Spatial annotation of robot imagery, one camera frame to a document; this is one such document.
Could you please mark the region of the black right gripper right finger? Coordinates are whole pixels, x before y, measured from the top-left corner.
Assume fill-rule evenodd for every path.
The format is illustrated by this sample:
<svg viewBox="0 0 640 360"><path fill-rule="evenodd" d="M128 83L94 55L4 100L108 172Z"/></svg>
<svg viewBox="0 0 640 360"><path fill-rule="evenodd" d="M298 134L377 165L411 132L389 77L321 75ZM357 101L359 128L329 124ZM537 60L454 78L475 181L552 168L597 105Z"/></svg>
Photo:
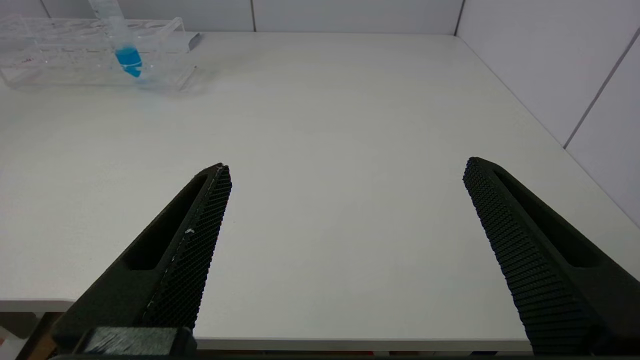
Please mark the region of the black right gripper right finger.
<svg viewBox="0 0 640 360"><path fill-rule="evenodd" d="M462 182L537 356L637 356L640 284L494 162Z"/></svg>

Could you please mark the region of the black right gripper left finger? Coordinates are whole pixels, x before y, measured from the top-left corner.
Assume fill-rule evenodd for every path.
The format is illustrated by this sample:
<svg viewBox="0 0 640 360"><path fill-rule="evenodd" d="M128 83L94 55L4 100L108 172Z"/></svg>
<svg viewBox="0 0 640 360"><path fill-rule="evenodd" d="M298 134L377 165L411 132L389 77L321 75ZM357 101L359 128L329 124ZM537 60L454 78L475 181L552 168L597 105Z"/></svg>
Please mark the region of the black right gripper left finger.
<svg viewBox="0 0 640 360"><path fill-rule="evenodd" d="M58 319L58 348L99 328L193 330L232 189L227 165L197 173Z"/></svg>

